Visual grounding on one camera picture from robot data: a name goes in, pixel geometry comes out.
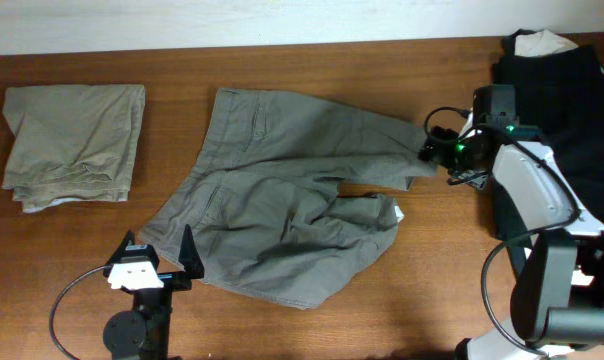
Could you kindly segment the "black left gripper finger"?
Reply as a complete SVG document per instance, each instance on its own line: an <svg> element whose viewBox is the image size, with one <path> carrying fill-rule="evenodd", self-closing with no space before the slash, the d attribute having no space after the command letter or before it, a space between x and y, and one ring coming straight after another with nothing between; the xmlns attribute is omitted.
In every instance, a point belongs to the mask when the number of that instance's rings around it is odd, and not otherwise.
<svg viewBox="0 0 604 360"><path fill-rule="evenodd" d="M205 268L194 243L192 228L188 224L184 227L178 261L190 279L202 279L205 276Z"/></svg>
<svg viewBox="0 0 604 360"><path fill-rule="evenodd" d="M125 255L126 248L128 246L132 246L134 244L135 244L135 235L131 230L128 230L127 233L125 234L123 240L121 241L121 243L118 245L116 250L113 252L113 254L110 256L110 258L107 260L106 265L112 265L115 263L119 263Z"/></svg>

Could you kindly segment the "grey shorts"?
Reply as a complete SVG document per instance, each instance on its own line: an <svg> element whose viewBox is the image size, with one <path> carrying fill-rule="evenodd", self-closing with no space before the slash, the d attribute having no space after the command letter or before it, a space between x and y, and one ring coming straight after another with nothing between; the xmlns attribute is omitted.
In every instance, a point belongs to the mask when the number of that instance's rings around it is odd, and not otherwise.
<svg viewBox="0 0 604 360"><path fill-rule="evenodd" d="M207 283L319 306L395 241L406 191L434 164L410 122L286 91L220 89L196 163L142 227L170 262L190 231Z"/></svg>

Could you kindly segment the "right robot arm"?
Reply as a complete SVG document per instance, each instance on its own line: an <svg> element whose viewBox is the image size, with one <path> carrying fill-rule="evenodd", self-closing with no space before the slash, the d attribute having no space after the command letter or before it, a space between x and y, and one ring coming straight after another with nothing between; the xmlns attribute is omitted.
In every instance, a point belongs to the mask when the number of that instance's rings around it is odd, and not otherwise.
<svg viewBox="0 0 604 360"><path fill-rule="evenodd" d="M489 317L492 331L462 340L458 359L563 359L604 346L604 224L583 205L539 128L521 124L511 85L475 90L456 132L429 124L419 157L445 168L451 186L477 190L494 180L524 223L523 232L486 257L521 247L525 260L510 298L510 316Z"/></svg>

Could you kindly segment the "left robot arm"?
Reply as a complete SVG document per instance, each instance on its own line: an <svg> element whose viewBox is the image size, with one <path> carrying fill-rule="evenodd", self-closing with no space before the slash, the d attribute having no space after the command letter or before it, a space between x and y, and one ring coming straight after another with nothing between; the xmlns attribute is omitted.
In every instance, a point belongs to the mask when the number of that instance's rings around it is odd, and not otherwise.
<svg viewBox="0 0 604 360"><path fill-rule="evenodd" d="M181 271L159 273L153 246L136 244L128 232L106 262L103 275L115 290L133 297L132 308L113 315L103 330L103 343L113 359L167 359L175 292L189 291L205 269L190 226L184 227L178 262Z"/></svg>

